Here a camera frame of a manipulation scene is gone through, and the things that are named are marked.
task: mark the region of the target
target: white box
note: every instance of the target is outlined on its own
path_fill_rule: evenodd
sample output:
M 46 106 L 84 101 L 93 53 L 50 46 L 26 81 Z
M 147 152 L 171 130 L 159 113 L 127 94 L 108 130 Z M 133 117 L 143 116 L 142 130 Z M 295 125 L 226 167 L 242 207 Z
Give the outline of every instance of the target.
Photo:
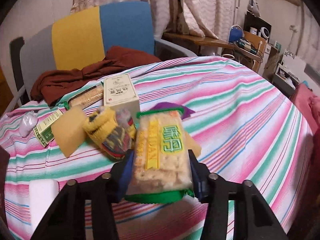
M 29 206 L 32 233 L 59 194 L 59 183 L 54 179 L 36 179 L 29 183 Z
M 130 76 L 123 74 L 105 78 L 103 85 L 103 105 L 109 106 L 113 110 L 128 109 L 134 123 L 137 123 L 137 112 L 140 112 L 140 103 Z

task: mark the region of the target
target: plastic wrapper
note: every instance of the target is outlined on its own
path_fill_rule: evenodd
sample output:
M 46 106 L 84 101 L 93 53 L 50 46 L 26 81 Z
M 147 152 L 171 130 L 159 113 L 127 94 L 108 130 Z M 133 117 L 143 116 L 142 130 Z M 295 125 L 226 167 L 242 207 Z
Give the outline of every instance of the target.
M 28 134 L 37 125 L 37 123 L 38 123 L 38 117 L 34 111 L 26 113 L 20 121 L 20 125 L 19 125 L 20 135 L 22 137 L 28 136 Z
M 127 195 L 191 188 L 192 175 L 185 140 L 178 111 L 142 116 Z
M 128 110 L 99 107 L 83 124 L 84 131 L 111 157 L 122 159 L 135 137 L 136 129 Z
M 69 107 L 81 106 L 82 109 L 103 99 L 103 85 L 97 85 L 90 88 L 68 101 Z

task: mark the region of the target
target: pink cloth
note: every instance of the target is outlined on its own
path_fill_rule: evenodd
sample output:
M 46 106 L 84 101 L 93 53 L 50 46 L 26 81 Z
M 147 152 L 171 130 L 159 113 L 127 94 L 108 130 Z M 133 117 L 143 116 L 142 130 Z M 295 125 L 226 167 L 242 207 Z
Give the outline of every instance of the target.
M 312 116 L 315 119 L 318 127 L 320 126 L 320 97 L 314 96 L 313 98 L 310 97 L 310 107 L 311 107 L 311 112 Z
M 315 97 L 316 95 L 305 84 L 301 83 L 297 86 L 294 95 L 290 98 L 291 102 L 298 108 L 305 119 L 307 119 L 313 134 L 318 130 L 318 124 L 312 115 L 310 98 Z

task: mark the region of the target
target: wooden cabinet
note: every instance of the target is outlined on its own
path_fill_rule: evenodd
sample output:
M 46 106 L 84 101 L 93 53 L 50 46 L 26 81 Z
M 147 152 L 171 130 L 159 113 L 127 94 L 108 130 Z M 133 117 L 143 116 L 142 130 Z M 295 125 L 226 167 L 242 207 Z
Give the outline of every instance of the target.
M 0 67 L 0 116 L 4 113 L 12 98 L 13 95 Z

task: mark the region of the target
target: bed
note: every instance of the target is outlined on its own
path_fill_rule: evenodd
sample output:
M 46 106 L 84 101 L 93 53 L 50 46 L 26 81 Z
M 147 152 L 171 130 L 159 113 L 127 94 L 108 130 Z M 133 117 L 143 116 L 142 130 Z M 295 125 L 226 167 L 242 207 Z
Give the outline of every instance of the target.
M 293 222 L 312 151 L 306 119 L 277 88 L 245 66 L 221 57 L 173 59 L 136 67 L 131 76 L 141 110 L 163 101 L 196 111 L 183 121 L 202 146 L 198 158 L 211 172 L 233 182 L 252 180 L 274 211 L 285 232 Z M 30 239 L 28 184 L 55 179 L 60 189 L 68 179 L 95 179 L 113 165 L 94 145 L 83 143 L 66 159 L 55 141 L 43 148 L 33 132 L 19 135 L 22 115 L 38 112 L 43 120 L 63 101 L 99 81 L 65 95 L 54 108 L 31 101 L 0 120 L 0 144 L 9 152 L 5 181 L 8 227 L 16 239 Z M 85 109 L 92 113 L 102 101 Z M 87 239 L 92 239 L 90 202 L 85 207 Z M 207 205 L 190 196 L 173 204 L 113 205 L 121 240 L 199 239 Z M 233 237 L 233 202 L 229 202 L 227 240 Z

